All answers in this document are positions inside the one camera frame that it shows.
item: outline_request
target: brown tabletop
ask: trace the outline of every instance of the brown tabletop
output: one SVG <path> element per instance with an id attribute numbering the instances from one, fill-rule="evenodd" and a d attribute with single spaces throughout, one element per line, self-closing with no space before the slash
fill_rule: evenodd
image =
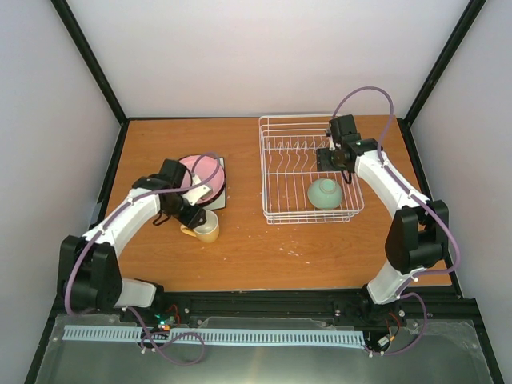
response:
<path id="1" fill-rule="evenodd" d="M 378 138 L 386 116 L 357 116 L 361 136 Z M 383 143 L 396 168 L 416 177 L 396 122 Z M 227 206 L 218 210 L 221 234 L 213 244 L 179 231 L 179 223 L 150 222 L 124 249 L 123 277 L 184 290 L 298 290 L 360 287 L 386 260 L 391 219 L 361 181 L 365 207 L 350 222 L 274 226 L 262 212 L 257 118 L 145 120 L 130 123 L 108 212 L 141 176 L 158 172 L 165 158 L 215 151 L 226 160 Z M 444 263 L 436 265 L 444 268 Z M 420 285 L 449 285 L 447 275 Z"/>

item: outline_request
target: mug handle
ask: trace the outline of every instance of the mug handle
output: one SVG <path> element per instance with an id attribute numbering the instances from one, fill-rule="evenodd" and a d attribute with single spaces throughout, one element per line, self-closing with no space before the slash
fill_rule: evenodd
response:
<path id="1" fill-rule="evenodd" d="M 195 232 L 193 232 L 192 230 L 189 230 L 186 226 L 184 226 L 183 224 L 180 225 L 179 227 L 179 230 L 181 232 L 183 232 L 184 234 L 188 234 L 189 236 L 193 236 L 193 237 L 197 237 Z"/>

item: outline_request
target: white wire dish rack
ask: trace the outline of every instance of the white wire dish rack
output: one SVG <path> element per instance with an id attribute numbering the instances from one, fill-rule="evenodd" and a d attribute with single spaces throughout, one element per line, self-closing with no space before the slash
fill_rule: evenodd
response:
<path id="1" fill-rule="evenodd" d="M 259 119 L 262 203 L 269 224 L 348 222 L 364 208 L 357 176 L 346 184 L 340 172 L 318 172 L 316 149 L 329 146 L 329 115 L 275 115 Z M 308 200 L 309 186 L 330 178 L 343 189 L 334 210 L 316 209 Z"/>

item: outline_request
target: gray wall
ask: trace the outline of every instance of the gray wall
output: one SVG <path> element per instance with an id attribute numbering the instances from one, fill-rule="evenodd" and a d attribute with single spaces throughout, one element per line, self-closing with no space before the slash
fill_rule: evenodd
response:
<path id="1" fill-rule="evenodd" d="M 69 3 L 129 116 L 404 115 L 467 0 Z"/>
<path id="2" fill-rule="evenodd" d="M 462 250 L 505 382 L 512 382 L 512 2 L 487 2 L 413 126 Z"/>
<path id="3" fill-rule="evenodd" d="M 55 296 L 60 242 L 87 228 L 118 124 L 50 1 L 3 5 L 0 381 L 19 383 Z"/>

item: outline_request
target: yellow mug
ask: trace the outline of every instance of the yellow mug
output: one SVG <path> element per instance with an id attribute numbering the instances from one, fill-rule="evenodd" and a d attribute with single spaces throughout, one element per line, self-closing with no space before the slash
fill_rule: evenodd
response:
<path id="1" fill-rule="evenodd" d="M 214 242 L 218 238 L 220 228 L 218 226 L 218 217 L 211 210 L 205 210 L 206 222 L 202 226 L 197 226 L 193 230 L 188 229 L 183 224 L 180 226 L 180 231 L 189 236 L 194 236 L 202 242 Z"/>

